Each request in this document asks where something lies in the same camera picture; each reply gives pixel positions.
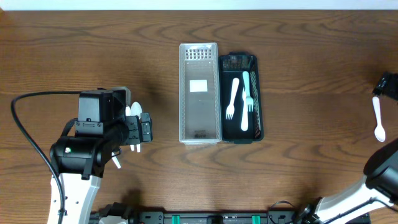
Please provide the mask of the white plastic spoon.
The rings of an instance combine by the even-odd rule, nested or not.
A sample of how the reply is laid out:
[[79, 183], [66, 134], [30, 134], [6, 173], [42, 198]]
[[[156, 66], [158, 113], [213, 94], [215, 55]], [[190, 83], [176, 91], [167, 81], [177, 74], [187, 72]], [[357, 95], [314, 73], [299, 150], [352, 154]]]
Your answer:
[[[141, 113], [142, 113], [142, 107], [138, 102], [135, 101], [131, 105], [131, 116], [138, 116], [138, 118], [141, 118]], [[131, 147], [131, 151], [136, 151], [138, 153], [140, 153], [140, 151], [141, 151], [140, 144], [130, 145], [130, 147]]]
[[[126, 106], [125, 113], [126, 113], [126, 117], [131, 116], [130, 106]], [[130, 145], [130, 148], [131, 148], [131, 151], [134, 151], [134, 146], [133, 145]]]
[[374, 114], [376, 117], [376, 127], [374, 130], [374, 135], [379, 142], [384, 142], [386, 140], [386, 132], [382, 126], [381, 106], [379, 98], [377, 96], [374, 96], [372, 98], [372, 102], [373, 102]]
[[117, 167], [118, 169], [120, 169], [120, 168], [121, 168], [121, 164], [120, 164], [120, 162], [119, 162], [119, 160], [118, 160], [118, 158], [117, 158], [117, 155], [116, 155], [114, 152], [113, 152], [111, 155], [112, 155], [112, 156], [111, 156], [112, 161], [115, 163], [116, 167]]

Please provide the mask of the white plastic fork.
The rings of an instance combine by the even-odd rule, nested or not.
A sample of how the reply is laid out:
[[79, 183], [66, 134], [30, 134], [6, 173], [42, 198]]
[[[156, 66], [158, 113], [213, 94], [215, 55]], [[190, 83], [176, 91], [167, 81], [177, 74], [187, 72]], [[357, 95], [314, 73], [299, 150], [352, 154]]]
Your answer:
[[248, 111], [252, 112], [254, 108], [254, 100], [250, 94], [249, 72], [243, 71], [243, 81], [244, 81], [244, 88], [246, 91], [246, 104], [248, 106]]
[[241, 130], [247, 131], [248, 130], [248, 105], [246, 102], [246, 90], [243, 88], [242, 91], [242, 99], [243, 99], [243, 112], [241, 118]]
[[227, 120], [232, 120], [233, 115], [234, 115], [234, 101], [236, 97], [236, 93], [238, 90], [239, 86], [239, 78], [233, 78], [232, 84], [231, 84], [231, 96], [229, 100], [229, 105], [226, 109], [226, 119]]

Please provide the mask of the black plastic basket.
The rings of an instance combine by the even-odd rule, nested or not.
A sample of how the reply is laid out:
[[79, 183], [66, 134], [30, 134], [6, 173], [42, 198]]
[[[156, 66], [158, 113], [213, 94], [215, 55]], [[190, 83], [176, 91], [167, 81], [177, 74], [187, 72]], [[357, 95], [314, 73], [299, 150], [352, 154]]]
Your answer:
[[[254, 100], [253, 111], [248, 112], [247, 131], [241, 130], [243, 71], [249, 72], [250, 94]], [[222, 139], [235, 144], [250, 144], [261, 141], [264, 137], [264, 127], [257, 57], [246, 52], [231, 52], [228, 55], [222, 55], [219, 57], [219, 75], [221, 114], [223, 115], [221, 122]], [[234, 101], [233, 118], [227, 120], [226, 109], [229, 105], [233, 78], [239, 78], [239, 86]]]

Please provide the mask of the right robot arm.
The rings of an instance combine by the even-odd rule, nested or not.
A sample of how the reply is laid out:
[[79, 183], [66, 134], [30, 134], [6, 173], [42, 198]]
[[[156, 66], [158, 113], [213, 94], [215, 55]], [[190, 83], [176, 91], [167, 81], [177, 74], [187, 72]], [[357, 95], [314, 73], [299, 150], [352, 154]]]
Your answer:
[[340, 194], [321, 198], [303, 223], [348, 223], [379, 208], [397, 211], [397, 140], [377, 150], [363, 177]]

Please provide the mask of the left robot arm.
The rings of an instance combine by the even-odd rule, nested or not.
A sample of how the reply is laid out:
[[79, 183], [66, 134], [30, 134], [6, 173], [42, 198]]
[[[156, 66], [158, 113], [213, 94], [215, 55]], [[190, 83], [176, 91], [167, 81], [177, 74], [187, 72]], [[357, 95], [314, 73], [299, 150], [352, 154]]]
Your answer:
[[121, 146], [151, 142], [149, 113], [128, 115], [131, 92], [125, 86], [83, 91], [74, 136], [66, 125], [50, 148], [57, 175], [51, 180], [49, 223], [88, 223], [104, 168]]

